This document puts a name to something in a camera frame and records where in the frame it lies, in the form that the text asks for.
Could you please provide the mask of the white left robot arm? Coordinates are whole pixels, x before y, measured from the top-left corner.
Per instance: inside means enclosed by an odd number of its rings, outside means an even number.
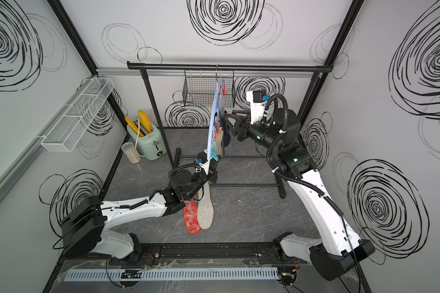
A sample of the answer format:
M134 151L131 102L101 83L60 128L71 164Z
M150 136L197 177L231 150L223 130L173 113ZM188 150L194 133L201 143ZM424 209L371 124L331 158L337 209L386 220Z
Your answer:
M121 234L113 228L136 220L166 217L185 211L194 203L194 196L204 193L204 186L217 179L221 157L199 153L196 161L172 169L166 188L146 197L122 201L84 199L74 207L62 224L63 255L67 259L89 253L124 259L141 251L135 234Z

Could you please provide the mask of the light blue arc hanger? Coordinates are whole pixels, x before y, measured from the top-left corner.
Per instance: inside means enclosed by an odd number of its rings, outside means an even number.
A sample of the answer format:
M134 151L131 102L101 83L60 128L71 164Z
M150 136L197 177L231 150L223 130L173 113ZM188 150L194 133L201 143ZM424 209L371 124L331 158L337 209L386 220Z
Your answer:
M207 140L207 161L210 162L214 153L214 138L215 138L215 113L217 111L217 106L219 105L219 97L221 90L224 88L225 82L223 79L218 79L216 83L216 89L213 96L213 102L210 113L210 123L209 123L209 136Z

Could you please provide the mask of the white insole orange trim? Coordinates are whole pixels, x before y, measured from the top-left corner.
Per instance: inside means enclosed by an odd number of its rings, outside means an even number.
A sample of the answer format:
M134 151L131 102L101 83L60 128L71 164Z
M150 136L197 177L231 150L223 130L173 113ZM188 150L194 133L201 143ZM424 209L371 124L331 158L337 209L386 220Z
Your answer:
M206 182L203 188L198 192L198 222L201 229L207 230L211 227L214 213L210 185Z

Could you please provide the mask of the red insole orange trim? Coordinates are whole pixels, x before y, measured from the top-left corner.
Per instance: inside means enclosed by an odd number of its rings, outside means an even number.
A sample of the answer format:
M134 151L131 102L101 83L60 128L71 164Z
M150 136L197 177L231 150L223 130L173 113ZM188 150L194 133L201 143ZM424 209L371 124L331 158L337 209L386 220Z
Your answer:
M186 228L190 234L198 234L201 230L198 221L198 207L194 199L184 201L183 218Z

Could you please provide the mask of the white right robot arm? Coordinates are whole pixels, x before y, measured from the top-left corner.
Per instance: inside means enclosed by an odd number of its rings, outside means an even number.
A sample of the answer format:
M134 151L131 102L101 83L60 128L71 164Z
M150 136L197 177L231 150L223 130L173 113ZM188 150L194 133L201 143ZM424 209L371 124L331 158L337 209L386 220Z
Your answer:
M318 167L305 146L301 123L291 111L274 111L270 119L252 117L245 111L225 114L227 130L239 141L252 139L266 148L265 158L275 177L281 178L299 196L318 229L318 239L284 233L275 239L280 256L311 263L327 281L355 271L360 282L365 275L360 262L375 252L374 245L349 226L343 211L332 200Z

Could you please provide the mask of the black metal clothes rack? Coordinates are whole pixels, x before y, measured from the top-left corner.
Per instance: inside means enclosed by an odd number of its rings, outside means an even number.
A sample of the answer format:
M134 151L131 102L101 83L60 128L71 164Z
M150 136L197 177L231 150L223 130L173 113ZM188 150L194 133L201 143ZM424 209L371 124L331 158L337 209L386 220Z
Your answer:
M253 92L251 109L259 109L259 116L254 117L252 112L233 111L224 112L221 121L231 136L239 141L247 138L265 147L265 158L275 173L276 183L279 185L279 196L284 199L286 191L284 182L297 183L310 188L311 184L303 180L303 173L317 170L317 165L306 150L304 140L299 133L304 118L304 109L310 103L321 75L332 72L332 66L315 67L285 67L260 65L251 67L257 72L311 72L312 78L300 108L299 114L288 108L288 102L282 94L273 94L267 101L262 101L266 95L263 90Z

